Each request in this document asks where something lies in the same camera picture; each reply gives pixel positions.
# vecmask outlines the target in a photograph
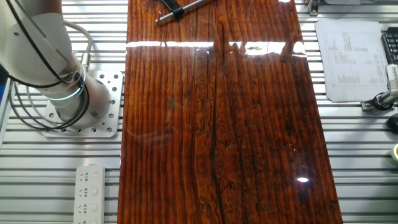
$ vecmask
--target blue object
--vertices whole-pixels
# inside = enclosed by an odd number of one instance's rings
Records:
[[[6,88],[6,83],[7,83],[7,76],[0,73],[0,104],[2,103],[1,99],[4,94],[4,89]]]

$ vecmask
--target paper sheet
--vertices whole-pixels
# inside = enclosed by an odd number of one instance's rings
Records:
[[[366,101],[387,90],[378,22],[319,20],[315,29],[331,101]]]

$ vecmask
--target power strip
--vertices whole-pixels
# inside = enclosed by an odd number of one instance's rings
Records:
[[[105,167],[80,166],[76,170],[73,224],[103,224]]]

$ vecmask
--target black keyboard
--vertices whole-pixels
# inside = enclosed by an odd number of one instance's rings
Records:
[[[398,59],[398,33],[386,33],[381,37],[388,63],[397,63]]]

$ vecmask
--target wooden board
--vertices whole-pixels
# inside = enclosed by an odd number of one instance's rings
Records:
[[[294,2],[159,11],[129,1],[118,223],[343,223]]]

